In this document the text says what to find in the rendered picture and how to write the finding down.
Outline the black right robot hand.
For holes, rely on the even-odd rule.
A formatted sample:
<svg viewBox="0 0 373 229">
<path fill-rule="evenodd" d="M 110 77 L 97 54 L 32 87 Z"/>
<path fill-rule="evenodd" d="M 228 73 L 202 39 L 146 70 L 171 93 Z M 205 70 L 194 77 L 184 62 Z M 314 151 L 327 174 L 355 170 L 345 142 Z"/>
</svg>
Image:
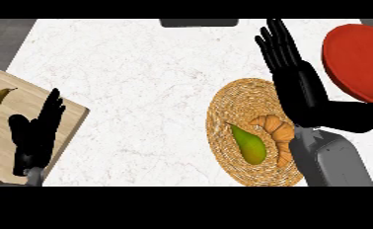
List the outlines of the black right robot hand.
<svg viewBox="0 0 373 229">
<path fill-rule="evenodd" d="M 283 21 L 268 19 L 267 25 L 255 36 L 255 42 L 273 74 L 281 108 L 293 124 L 301 127 L 324 126 L 355 133 L 373 130 L 373 103 L 329 99 Z"/>
</svg>

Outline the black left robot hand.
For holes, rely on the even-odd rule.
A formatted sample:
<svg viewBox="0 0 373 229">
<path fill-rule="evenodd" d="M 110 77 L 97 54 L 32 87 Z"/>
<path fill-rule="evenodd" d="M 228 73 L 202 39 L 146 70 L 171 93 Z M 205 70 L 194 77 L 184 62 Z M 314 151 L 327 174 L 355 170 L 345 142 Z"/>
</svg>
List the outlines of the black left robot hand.
<svg viewBox="0 0 373 229">
<path fill-rule="evenodd" d="M 20 114 L 9 116 L 12 141 L 16 145 L 15 176 L 23 177 L 34 167 L 44 169 L 48 166 L 63 111 L 60 91 L 53 88 L 37 118 L 28 120 Z"/>
</svg>

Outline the golden brown croissant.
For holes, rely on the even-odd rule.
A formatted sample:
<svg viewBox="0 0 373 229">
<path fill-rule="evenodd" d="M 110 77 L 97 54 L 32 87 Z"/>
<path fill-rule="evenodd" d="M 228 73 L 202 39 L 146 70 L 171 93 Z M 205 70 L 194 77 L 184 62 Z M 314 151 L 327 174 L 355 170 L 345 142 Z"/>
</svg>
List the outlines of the golden brown croissant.
<svg viewBox="0 0 373 229">
<path fill-rule="evenodd" d="M 258 125 L 270 134 L 278 151 L 277 166 L 283 168 L 293 160 L 289 143 L 295 138 L 293 126 L 280 120 L 274 114 L 261 115 L 249 122 Z"/>
</svg>

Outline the round woven wicker placemat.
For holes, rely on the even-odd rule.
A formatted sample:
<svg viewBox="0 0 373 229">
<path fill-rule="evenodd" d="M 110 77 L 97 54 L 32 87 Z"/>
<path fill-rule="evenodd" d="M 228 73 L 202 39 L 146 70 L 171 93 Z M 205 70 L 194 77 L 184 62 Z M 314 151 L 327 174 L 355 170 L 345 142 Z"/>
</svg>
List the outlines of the round woven wicker placemat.
<svg viewBox="0 0 373 229">
<path fill-rule="evenodd" d="M 280 168 L 275 142 L 258 125 L 249 122 L 261 115 L 275 115 L 295 125 L 287 118 L 275 92 L 274 83 L 245 78 L 230 82 L 217 92 L 206 110 L 205 130 L 215 160 L 230 177 L 245 186 L 287 187 L 303 178 L 295 160 Z M 240 154 L 228 124 L 234 124 L 264 141 L 267 157 L 259 165 L 250 165 Z"/>
</svg>

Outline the red bowl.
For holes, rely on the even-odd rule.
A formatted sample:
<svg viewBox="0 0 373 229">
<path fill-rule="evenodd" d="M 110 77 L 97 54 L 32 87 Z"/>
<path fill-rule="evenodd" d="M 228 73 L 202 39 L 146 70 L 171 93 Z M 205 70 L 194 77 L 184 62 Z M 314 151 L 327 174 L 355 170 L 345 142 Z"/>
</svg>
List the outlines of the red bowl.
<svg viewBox="0 0 373 229">
<path fill-rule="evenodd" d="M 321 43 L 321 64 L 337 88 L 373 103 L 373 27 L 346 24 L 329 31 Z"/>
</svg>

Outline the pale wooden cutting board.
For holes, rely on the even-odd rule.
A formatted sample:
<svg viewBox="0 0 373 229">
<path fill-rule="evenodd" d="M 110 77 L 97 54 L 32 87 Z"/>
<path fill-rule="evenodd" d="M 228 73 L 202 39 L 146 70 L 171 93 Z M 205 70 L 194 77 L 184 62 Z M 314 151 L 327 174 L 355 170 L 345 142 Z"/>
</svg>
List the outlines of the pale wooden cutting board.
<svg viewBox="0 0 373 229">
<path fill-rule="evenodd" d="M 7 119 L 9 116 L 15 114 L 23 115 L 28 119 L 35 118 L 40 114 L 50 91 L 0 70 L 0 90 L 6 88 L 15 89 L 15 91 L 6 96 L 0 103 L 0 181 L 22 185 L 26 182 L 26 178 L 13 175 L 16 146 L 12 141 Z M 88 115 L 88 108 L 69 99 L 63 99 L 62 104 L 65 105 L 65 111 L 56 134 L 51 161 L 44 169 L 44 176 L 48 175 L 54 167 Z"/>
</svg>

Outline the yellow-green pear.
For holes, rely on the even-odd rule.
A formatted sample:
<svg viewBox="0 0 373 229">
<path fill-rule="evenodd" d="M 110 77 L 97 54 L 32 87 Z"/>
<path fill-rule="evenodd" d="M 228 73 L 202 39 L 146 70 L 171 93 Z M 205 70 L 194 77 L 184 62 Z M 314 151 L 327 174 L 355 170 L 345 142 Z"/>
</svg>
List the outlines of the yellow-green pear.
<svg viewBox="0 0 373 229">
<path fill-rule="evenodd" d="M 6 96 L 9 95 L 9 93 L 12 91 L 15 91 L 16 89 L 17 88 L 4 88 L 4 89 L 0 90 L 0 105 L 1 105 L 3 100 L 4 100 Z"/>
</svg>

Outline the green pear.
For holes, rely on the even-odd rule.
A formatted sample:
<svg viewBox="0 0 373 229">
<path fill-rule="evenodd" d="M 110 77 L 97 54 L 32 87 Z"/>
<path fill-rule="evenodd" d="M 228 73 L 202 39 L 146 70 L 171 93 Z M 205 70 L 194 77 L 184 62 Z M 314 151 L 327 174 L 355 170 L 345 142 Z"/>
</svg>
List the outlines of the green pear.
<svg viewBox="0 0 373 229">
<path fill-rule="evenodd" d="M 261 138 L 234 124 L 228 124 L 240 154 L 250 165 L 259 165 L 267 157 L 267 148 Z"/>
</svg>

